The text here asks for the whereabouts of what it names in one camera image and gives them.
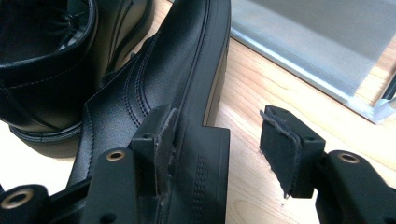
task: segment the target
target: leather texture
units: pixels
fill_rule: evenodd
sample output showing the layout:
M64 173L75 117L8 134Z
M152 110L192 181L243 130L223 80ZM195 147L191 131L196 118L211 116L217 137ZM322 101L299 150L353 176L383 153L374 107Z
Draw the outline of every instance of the leather texture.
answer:
M205 113L219 105L219 93L216 99L211 95L217 84L221 92L217 74L225 72L230 13L229 0L179 0L172 5L158 33L84 105L68 186L91 176L104 151L127 147L157 106L179 111L180 130L206 125Z
M76 127L84 103L100 88L99 80L117 69L124 52L149 30L152 0L87 2L88 25L78 42L0 64L0 119L13 132L45 137Z

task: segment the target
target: shoe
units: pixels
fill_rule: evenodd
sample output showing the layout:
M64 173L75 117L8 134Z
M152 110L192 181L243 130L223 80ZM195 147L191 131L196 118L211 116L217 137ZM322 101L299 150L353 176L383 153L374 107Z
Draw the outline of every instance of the shoe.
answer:
M219 108L230 18L230 0L175 1L158 33L84 105L69 187L94 174L99 155L128 147L142 123L156 122L147 120L154 108L167 105L178 111L175 139L167 139L174 143L173 160L162 161L176 167L167 174L173 187L140 196L141 218L144 223L160 223L158 217L161 223L225 222L230 133L207 126Z
M75 156L84 103L152 19L152 0L0 1L0 119L45 156Z

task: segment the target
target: wooden surface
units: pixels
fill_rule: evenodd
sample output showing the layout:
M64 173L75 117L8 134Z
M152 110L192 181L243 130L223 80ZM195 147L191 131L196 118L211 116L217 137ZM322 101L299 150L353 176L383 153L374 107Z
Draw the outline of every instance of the wooden surface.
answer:
M156 0L151 35L170 6L165 0ZM384 82L389 77L371 74L368 78ZM369 99L372 96L367 92L361 94ZM362 155L396 188L396 116L374 125L232 39L216 124L230 129L232 135L227 223L318 223L315 200L284 199L259 151L259 111L265 105L292 112L326 139L326 151L343 149ZM0 124L0 144L0 183L5 189L32 183L46 186L50 193L64 188L72 159L54 160L35 153L4 123Z

